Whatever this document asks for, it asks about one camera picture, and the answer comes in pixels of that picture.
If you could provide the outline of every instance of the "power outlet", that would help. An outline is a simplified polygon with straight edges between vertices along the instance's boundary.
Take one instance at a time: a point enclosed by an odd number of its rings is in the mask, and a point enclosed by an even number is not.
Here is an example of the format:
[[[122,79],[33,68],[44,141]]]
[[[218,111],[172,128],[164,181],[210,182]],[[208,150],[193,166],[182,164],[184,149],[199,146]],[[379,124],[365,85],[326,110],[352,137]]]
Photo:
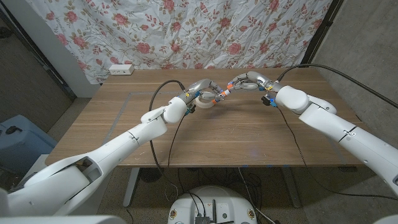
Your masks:
[[[112,65],[109,71],[111,75],[131,75],[134,67],[132,65]]]

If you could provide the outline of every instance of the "blue container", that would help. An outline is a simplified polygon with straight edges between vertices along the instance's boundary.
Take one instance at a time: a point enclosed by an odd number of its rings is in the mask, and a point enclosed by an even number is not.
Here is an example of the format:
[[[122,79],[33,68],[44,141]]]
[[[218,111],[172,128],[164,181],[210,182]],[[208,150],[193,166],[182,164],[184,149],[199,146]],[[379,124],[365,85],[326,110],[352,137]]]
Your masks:
[[[1,123],[0,132],[0,166],[15,173],[26,174],[41,154],[50,154],[57,144],[22,115]]]

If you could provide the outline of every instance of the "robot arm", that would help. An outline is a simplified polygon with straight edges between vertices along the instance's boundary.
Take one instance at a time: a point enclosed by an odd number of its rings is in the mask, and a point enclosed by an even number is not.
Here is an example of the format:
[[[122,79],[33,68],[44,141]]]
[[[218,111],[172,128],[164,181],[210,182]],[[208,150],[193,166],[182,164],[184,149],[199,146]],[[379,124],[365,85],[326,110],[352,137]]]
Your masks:
[[[192,84],[181,95],[172,98],[169,105],[144,114],[141,124],[105,145],[62,159],[38,172],[25,183],[23,189],[9,194],[0,202],[0,207],[6,210],[3,215],[68,215],[93,194],[121,161],[145,142],[163,135],[167,131],[166,123],[176,123],[192,112],[193,100],[205,88],[214,92],[214,98],[223,98],[222,89],[209,79]]]
[[[336,108],[329,102],[307,95],[291,86],[283,86],[257,72],[248,72],[234,78],[229,90],[258,88],[265,91],[262,97],[265,105],[281,105],[298,118],[324,135],[334,139],[347,151],[372,169],[398,195],[398,149],[374,135],[336,115]]]

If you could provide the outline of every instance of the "white wall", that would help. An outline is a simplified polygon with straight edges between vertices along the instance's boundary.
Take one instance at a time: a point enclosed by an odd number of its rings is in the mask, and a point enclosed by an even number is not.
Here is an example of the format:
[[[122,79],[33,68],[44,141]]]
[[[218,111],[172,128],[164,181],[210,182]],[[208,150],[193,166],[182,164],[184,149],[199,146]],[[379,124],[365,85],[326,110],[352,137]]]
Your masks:
[[[76,59],[61,44],[51,28],[33,11],[29,4],[25,0],[2,1],[76,96],[93,97],[100,85],[89,83]]]

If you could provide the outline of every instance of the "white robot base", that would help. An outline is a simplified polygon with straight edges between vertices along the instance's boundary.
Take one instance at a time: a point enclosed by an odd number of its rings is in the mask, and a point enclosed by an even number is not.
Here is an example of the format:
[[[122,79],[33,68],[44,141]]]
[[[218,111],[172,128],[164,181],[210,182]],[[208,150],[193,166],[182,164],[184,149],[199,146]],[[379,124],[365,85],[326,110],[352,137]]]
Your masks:
[[[257,223],[256,214],[250,202],[231,189],[207,185],[189,192],[192,197],[189,193],[185,193],[171,206],[168,224]]]

